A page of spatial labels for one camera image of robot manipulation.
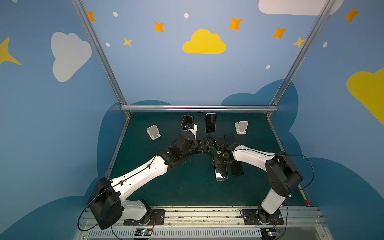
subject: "yellow star decal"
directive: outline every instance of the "yellow star decal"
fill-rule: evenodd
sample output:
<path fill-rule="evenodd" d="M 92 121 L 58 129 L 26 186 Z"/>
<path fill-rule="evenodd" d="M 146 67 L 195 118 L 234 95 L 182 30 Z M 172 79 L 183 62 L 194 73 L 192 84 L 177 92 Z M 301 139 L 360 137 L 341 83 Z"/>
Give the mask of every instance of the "yellow star decal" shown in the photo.
<path fill-rule="evenodd" d="M 296 43 L 292 44 L 292 46 L 293 46 L 293 45 L 297 45 L 297 46 L 300 48 L 300 47 L 301 47 L 301 44 L 302 44 L 304 41 L 305 41 L 305 39 L 302 40 L 302 39 L 301 39 L 301 36 L 299 36 L 299 40 L 297 40 Z"/>
<path fill-rule="evenodd" d="M 236 19 L 232 18 L 232 23 L 229 26 L 228 30 L 235 29 L 238 31 L 239 30 L 239 24 L 241 23 L 241 21 L 243 21 L 243 20 L 242 19 L 236 20 Z"/>
<path fill-rule="evenodd" d="M 95 22 L 95 19 L 93 18 L 93 12 L 88 13 L 89 20 Z"/>
<path fill-rule="evenodd" d="M 161 31 L 163 33 L 163 25 L 164 23 L 155 22 L 155 31 Z"/>
<path fill-rule="evenodd" d="M 124 40 L 125 40 L 125 43 L 123 44 L 123 45 L 129 45 L 131 48 L 132 48 L 132 46 L 131 46 L 131 42 L 132 42 L 132 40 L 126 40 L 125 38 L 124 38 Z"/>
<path fill-rule="evenodd" d="M 355 11 L 353 8 L 352 10 L 349 12 L 349 14 L 343 19 L 343 20 L 348 20 L 349 23 L 352 22 L 353 18 L 359 14 L 358 11 Z"/>
<path fill-rule="evenodd" d="M 280 28 L 277 28 L 276 29 L 276 33 L 275 35 L 272 37 L 272 38 L 280 38 L 283 36 L 283 33 L 287 30 L 288 28 L 286 29 L 280 29 Z"/>
<path fill-rule="evenodd" d="M 21 65 L 14 57 L 12 57 L 8 53 L 8 43 L 9 43 L 9 38 L 6 38 L 1 44 L 0 44 L 0 64 L 5 61 L 10 61 L 16 64 Z"/>

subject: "black smartphone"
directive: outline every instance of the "black smartphone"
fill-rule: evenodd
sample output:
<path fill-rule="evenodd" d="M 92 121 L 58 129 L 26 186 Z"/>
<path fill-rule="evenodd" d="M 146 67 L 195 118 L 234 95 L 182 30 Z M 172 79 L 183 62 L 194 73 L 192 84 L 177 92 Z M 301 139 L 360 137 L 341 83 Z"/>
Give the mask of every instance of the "black smartphone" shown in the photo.
<path fill-rule="evenodd" d="M 193 123 L 193 116 L 190 116 L 190 115 L 183 115 L 183 120 L 182 120 L 182 126 L 183 126 L 183 131 L 186 130 L 185 126 L 188 124 L 188 123 Z"/>
<path fill-rule="evenodd" d="M 216 181 L 225 181 L 228 179 L 226 164 L 215 165 L 215 178 L 216 178 Z"/>
<path fill-rule="evenodd" d="M 205 116 L 205 132 L 216 132 L 216 113 L 207 113 Z"/>

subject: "metal bracket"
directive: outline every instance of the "metal bracket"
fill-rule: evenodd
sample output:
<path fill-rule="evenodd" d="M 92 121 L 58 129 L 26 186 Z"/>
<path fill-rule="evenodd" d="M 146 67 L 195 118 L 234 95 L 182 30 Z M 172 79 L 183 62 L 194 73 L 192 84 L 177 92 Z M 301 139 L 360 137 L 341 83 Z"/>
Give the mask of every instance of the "metal bracket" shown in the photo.
<path fill-rule="evenodd" d="M 328 227 L 319 226 L 316 227 L 316 231 L 319 234 L 321 240 L 333 240 L 333 237 L 329 232 Z"/>
<path fill-rule="evenodd" d="M 276 106 L 121 105 L 123 111 L 277 111 Z"/>
<path fill-rule="evenodd" d="M 242 209 L 241 212 L 243 213 L 242 216 L 244 218 L 244 224 L 245 225 L 264 225 L 261 223 L 258 219 L 257 209 Z M 277 225 L 283 225 L 284 220 L 281 215 L 281 211 L 278 210 L 274 213 L 272 216 L 273 219 L 276 219 Z"/>
<path fill-rule="evenodd" d="M 147 223 L 147 226 L 153 226 L 154 219 L 156 221 L 156 226 L 163 226 L 164 225 L 164 209 L 154 209 L 151 213 L 151 218 L 149 219 L 149 222 Z M 125 226 L 139 226 L 139 221 L 133 220 L 133 219 L 125 219 L 124 223 Z"/>

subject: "black cable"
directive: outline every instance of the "black cable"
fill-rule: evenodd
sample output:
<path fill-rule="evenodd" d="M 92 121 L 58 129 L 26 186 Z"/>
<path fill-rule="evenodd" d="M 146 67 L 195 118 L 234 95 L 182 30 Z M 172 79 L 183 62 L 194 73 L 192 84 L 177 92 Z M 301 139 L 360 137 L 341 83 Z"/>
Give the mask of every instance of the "black cable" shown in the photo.
<path fill-rule="evenodd" d="M 216 139 L 214 139 L 209 133 L 206 133 L 209 137 L 210 137 L 210 139 L 212 139 L 214 142 L 216 142 Z M 224 152 L 224 149 L 220 146 L 220 144 L 217 144 L 217 146 L 219 147 L 219 149 L 221 149 L 221 150 L 219 150 L 219 151 L 221 151 L 221 152 Z"/>
<path fill-rule="evenodd" d="M 119 181 L 118 183 L 116 183 L 116 184 L 113 185 L 112 187 L 115 187 L 115 186 L 117 186 L 117 185 L 119 185 L 119 184 L 122 184 L 123 182 L 127 181 L 129 178 L 135 176 L 136 174 L 141 173 L 142 171 L 146 170 L 147 168 L 151 168 L 151 165 L 152 165 L 153 161 L 155 160 L 156 155 L 157 155 L 159 152 L 160 152 L 160 150 L 157 151 L 157 153 L 155 154 L 155 156 L 153 156 L 152 162 L 151 162 L 150 164 L 148 164 L 145 168 L 143 168 L 143 169 L 140 170 L 139 172 L 137 172 L 137 173 L 135 173 L 135 174 L 133 174 L 133 175 L 127 177 L 126 179 L 124 179 L 124 180 L 122 180 L 122 181 Z"/>
<path fill-rule="evenodd" d="M 233 152 L 240 151 L 240 150 L 246 150 L 246 151 L 247 151 L 247 150 L 250 150 L 250 151 L 254 151 L 254 152 L 261 153 L 262 155 L 269 156 L 269 157 L 278 157 L 278 156 L 303 156 L 303 157 L 305 157 L 305 158 L 307 159 L 307 161 L 310 163 L 311 168 L 312 168 L 312 179 L 311 179 L 311 181 L 310 181 L 307 185 L 305 185 L 305 187 L 302 187 L 302 188 L 300 188 L 300 189 L 298 189 L 298 190 L 292 192 L 291 194 L 293 194 L 293 193 L 295 193 L 295 192 L 298 192 L 298 191 L 300 191 L 300 190 L 303 190 L 304 188 L 308 187 L 308 186 L 313 182 L 313 180 L 314 180 L 314 169 L 313 169 L 312 163 L 311 163 L 311 161 L 310 161 L 306 156 L 304 156 L 304 155 L 302 155 L 302 154 L 267 155 L 267 154 L 265 154 L 265 153 L 263 153 L 263 152 L 259 152 L 259 151 L 254 150 L 254 149 L 236 149 L 236 150 L 234 150 Z"/>
<path fill-rule="evenodd" d="M 189 162 L 189 160 L 191 160 L 191 158 L 192 158 L 192 155 L 191 155 L 191 157 L 186 162 L 182 162 L 181 165 Z"/>
<path fill-rule="evenodd" d="M 192 113 L 187 113 L 186 115 L 184 115 L 183 120 L 181 121 L 181 124 L 180 124 L 180 132 L 182 132 L 182 130 L 183 130 L 183 122 L 184 122 L 185 117 L 186 117 L 188 114 L 191 114 L 191 115 L 192 115 Z"/>
<path fill-rule="evenodd" d="M 275 240 L 278 240 L 280 239 L 284 234 L 285 234 L 285 230 L 287 230 L 287 221 L 288 221 L 288 212 L 289 212 L 289 209 L 288 209 L 288 206 L 286 203 L 284 203 L 285 206 L 287 207 L 287 216 L 285 217 L 285 228 L 284 228 L 284 232 L 283 234 L 281 234 L 278 238 L 276 238 Z"/>
<path fill-rule="evenodd" d="M 220 137 L 220 135 L 218 135 L 218 134 L 215 133 L 215 132 L 207 132 L 207 134 L 208 134 L 209 136 L 211 136 L 210 133 L 216 134 L 218 137 Z"/>
<path fill-rule="evenodd" d="M 119 238 L 118 236 L 116 236 L 116 234 L 113 232 L 113 228 L 112 228 L 112 226 L 111 226 L 111 230 L 112 230 L 113 235 L 114 235 L 117 239 L 124 240 L 124 239 L 121 239 L 121 238 Z"/>
<path fill-rule="evenodd" d="M 136 174 L 141 173 L 142 171 L 146 170 L 147 168 L 151 168 L 151 165 L 152 165 L 153 161 L 155 160 L 156 155 L 157 155 L 159 152 L 160 152 L 160 150 L 157 151 L 157 153 L 155 154 L 155 156 L 153 156 L 153 159 L 152 159 L 151 163 L 148 164 L 144 169 L 142 169 L 142 170 L 140 170 L 139 172 L 137 172 L 137 173 L 135 173 L 135 174 L 133 174 L 133 175 L 127 177 L 126 179 L 124 179 L 124 180 L 122 180 L 122 181 L 119 181 L 117 184 L 113 185 L 112 187 L 109 187 L 108 189 L 106 189 L 105 191 L 103 191 L 103 192 L 101 192 L 99 195 L 97 195 L 94 199 L 92 199 L 92 200 L 85 206 L 85 208 L 82 210 L 82 212 L 80 213 L 79 219 L 77 220 L 77 228 L 78 228 L 80 231 L 82 231 L 82 232 L 86 232 L 86 231 L 89 231 L 89 230 L 93 229 L 94 227 L 96 227 L 96 226 L 98 225 L 98 223 L 97 223 L 95 226 L 91 227 L 90 229 L 86 229 L 86 230 L 82 230 L 82 229 L 80 229 L 79 222 L 80 222 L 81 215 L 83 214 L 83 212 L 85 211 L 85 209 L 91 204 L 91 202 L 93 202 L 93 201 L 94 201 L 97 197 L 99 197 L 101 194 L 107 192 L 109 189 L 111 189 L 111 188 L 113 188 L 113 187 L 115 187 L 115 186 L 117 186 L 117 185 L 119 185 L 119 184 L 122 184 L 123 182 L 127 181 L 129 178 L 135 176 Z"/>
<path fill-rule="evenodd" d="M 81 213 L 80 213 L 80 216 L 79 216 L 79 219 L 77 220 L 77 228 L 80 230 L 80 231 L 82 231 L 82 232 L 86 232 L 86 231 L 89 231 L 89 230 L 91 230 L 91 229 L 93 229 L 94 227 L 96 227 L 97 225 L 98 225 L 98 223 L 96 223 L 96 225 L 95 226 L 93 226 L 93 227 L 91 227 L 91 228 L 89 228 L 89 229 L 80 229 L 80 226 L 79 226 L 79 222 L 80 222 L 80 218 L 81 218 L 81 215 L 83 214 L 83 212 L 85 211 L 85 209 L 91 204 L 91 202 L 93 202 L 96 198 L 98 198 L 101 194 L 103 194 L 103 193 L 105 193 L 105 192 L 107 192 L 109 189 L 111 189 L 111 187 L 109 187 L 109 188 L 107 188 L 105 191 L 102 191 L 99 195 L 97 195 L 94 199 L 92 199 L 86 206 L 85 206 L 85 208 L 81 211 Z"/>

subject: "ventilation grille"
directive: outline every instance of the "ventilation grille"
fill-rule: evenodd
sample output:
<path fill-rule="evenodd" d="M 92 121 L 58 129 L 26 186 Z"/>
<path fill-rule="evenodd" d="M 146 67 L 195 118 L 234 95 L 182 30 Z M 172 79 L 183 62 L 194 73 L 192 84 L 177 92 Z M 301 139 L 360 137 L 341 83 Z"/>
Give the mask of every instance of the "ventilation grille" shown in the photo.
<path fill-rule="evenodd" d="M 114 229 L 113 232 L 115 233 L 116 236 L 119 238 L 123 239 L 132 239 L 133 237 L 133 231 L 130 228 L 130 230 L 119 230 L 119 229 Z M 91 239 L 117 239 L 110 228 L 105 229 L 105 230 L 91 230 L 88 238 L 89 240 Z"/>
<path fill-rule="evenodd" d="M 194 229 L 155 229 L 152 237 L 154 238 L 209 238 L 209 237 L 261 237 L 259 228 L 241 229 L 241 228 L 194 228 Z"/>
<path fill-rule="evenodd" d="M 132 229 L 115 229 L 116 236 L 122 239 L 133 239 Z M 241 228 L 159 228 L 153 231 L 151 238 L 255 238 L 261 237 L 260 228 L 241 227 Z M 110 229 L 91 230 L 88 235 L 89 240 L 93 239 L 116 239 Z"/>

